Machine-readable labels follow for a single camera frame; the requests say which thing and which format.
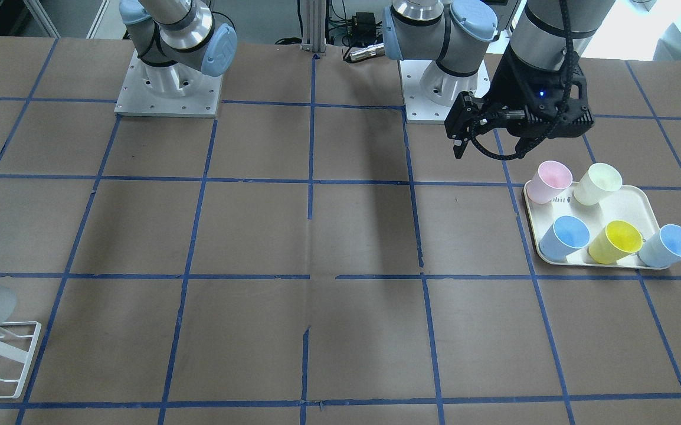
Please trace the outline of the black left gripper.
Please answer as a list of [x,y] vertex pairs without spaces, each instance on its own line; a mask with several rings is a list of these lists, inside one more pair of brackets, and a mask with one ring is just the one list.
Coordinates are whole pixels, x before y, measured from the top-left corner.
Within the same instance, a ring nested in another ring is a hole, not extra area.
[[[562,117],[550,138],[576,138],[594,126],[594,116],[588,105],[587,81],[573,58],[572,86],[578,97],[570,97]],[[503,54],[489,91],[481,99],[462,92],[444,121],[446,134],[454,140],[454,157],[464,156],[469,129],[477,135],[494,128],[505,128],[520,138],[538,138],[551,124],[562,104],[565,66],[560,70],[540,70],[525,64],[511,47]]]

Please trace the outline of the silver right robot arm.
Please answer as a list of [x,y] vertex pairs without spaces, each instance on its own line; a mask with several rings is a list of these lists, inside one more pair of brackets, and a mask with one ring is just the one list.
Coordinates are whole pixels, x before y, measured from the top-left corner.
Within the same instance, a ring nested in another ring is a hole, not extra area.
[[217,78],[232,64],[236,31],[203,1],[122,1],[119,11],[145,70],[182,64]]

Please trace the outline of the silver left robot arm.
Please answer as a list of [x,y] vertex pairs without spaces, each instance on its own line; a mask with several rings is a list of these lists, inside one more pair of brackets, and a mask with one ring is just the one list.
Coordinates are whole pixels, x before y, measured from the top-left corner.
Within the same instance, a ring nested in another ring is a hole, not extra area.
[[446,107],[454,156],[473,145],[498,161],[526,156],[548,138],[577,138],[594,126],[579,56],[613,7],[611,1],[527,1],[486,94],[459,80],[477,75],[499,19],[481,1],[394,1],[384,11],[385,54],[429,60],[431,98]]

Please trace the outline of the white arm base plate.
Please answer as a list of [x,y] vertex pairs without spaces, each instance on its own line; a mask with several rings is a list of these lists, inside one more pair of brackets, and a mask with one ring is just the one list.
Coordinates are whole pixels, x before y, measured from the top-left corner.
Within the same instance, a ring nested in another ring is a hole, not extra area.
[[399,68],[409,123],[442,124],[458,94],[481,99],[490,88],[484,56],[476,73],[467,77],[445,73],[433,60],[400,60]]
[[222,76],[205,76],[184,64],[152,67],[130,60],[114,112],[137,117],[216,118]]

